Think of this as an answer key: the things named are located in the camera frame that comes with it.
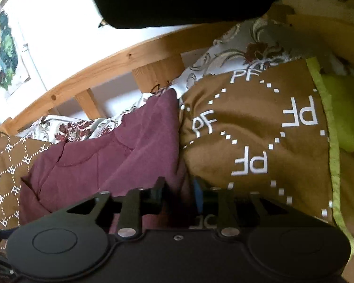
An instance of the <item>wooden bed frame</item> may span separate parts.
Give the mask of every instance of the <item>wooden bed frame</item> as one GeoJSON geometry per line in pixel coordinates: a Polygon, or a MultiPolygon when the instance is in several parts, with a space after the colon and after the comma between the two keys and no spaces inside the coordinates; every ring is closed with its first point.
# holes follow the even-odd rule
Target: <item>wooden bed frame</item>
{"type": "MultiPolygon", "coordinates": [[[[287,23],[301,32],[319,35],[336,55],[354,64],[354,25],[326,17],[287,13],[275,11],[272,7],[268,17],[287,23]]],[[[168,81],[180,76],[185,69],[181,53],[210,47],[214,39],[233,25],[233,22],[194,25],[117,52],[46,92],[14,119],[8,118],[0,126],[0,131],[16,135],[19,130],[48,115],[50,110],[71,98],[77,100],[89,119],[106,118],[91,88],[129,71],[142,92],[150,92],[155,86],[165,87],[168,81]]]]}

